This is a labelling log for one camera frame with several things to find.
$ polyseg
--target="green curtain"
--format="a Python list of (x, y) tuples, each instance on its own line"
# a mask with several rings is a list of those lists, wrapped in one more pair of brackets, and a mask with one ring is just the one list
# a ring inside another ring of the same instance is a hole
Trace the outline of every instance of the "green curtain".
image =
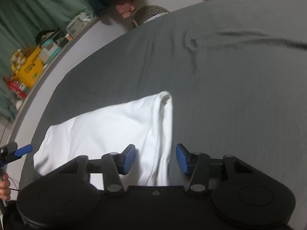
[[(10, 57), (18, 48), (35, 47), (35, 37), (41, 30), (60, 28), (65, 32), (68, 23), (80, 12), (93, 16), (87, 0), (0, 0), (1, 77), (11, 75)], [(12, 94), (0, 81), (0, 115), (10, 121), (16, 115), (11, 98)]]

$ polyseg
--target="folded white garment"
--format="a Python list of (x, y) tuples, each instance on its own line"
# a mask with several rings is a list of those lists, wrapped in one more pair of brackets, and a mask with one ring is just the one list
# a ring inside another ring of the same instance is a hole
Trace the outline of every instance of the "folded white garment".
[[(136, 160), (121, 176), (123, 185), (166, 186), (171, 143), (172, 97), (164, 91), (50, 126), (33, 157), (34, 168), (46, 175), (77, 156), (99, 159), (134, 144)], [(91, 184), (103, 189), (102, 175), (91, 175)]]

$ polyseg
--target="pink object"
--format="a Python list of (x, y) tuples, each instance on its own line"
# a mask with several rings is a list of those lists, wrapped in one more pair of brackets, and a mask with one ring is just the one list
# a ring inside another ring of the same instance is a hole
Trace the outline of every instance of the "pink object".
[(131, 12), (135, 10), (133, 0), (117, 0), (115, 2), (117, 12), (124, 18), (131, 16)]

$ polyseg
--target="human hand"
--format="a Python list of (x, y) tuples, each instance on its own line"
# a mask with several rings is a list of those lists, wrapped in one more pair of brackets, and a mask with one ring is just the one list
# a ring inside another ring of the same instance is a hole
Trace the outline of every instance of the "human hand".
[(0, 182), (0, 199), (2, 200), (9, 200), (11, 199), (11, 190), (10, 190), (10, 181), (9, 181), (9, 175), (7, 173), (4, 173), (2, 176), (2, 181)]

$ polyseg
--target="gray tablecloth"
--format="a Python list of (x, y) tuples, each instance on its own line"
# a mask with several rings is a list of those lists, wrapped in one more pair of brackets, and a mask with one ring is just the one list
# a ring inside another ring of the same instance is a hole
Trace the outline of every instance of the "gray tablecloth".
[[(20, 187), (50, 125), (163, 90), (173, 96), (173, 148), (232, 154), (288, 186), (307, 215), (307, 0), (211, 0), (132, 30), (71, 70), (32, 140)], [(186, 182), (175, 152), (171, 185)]]

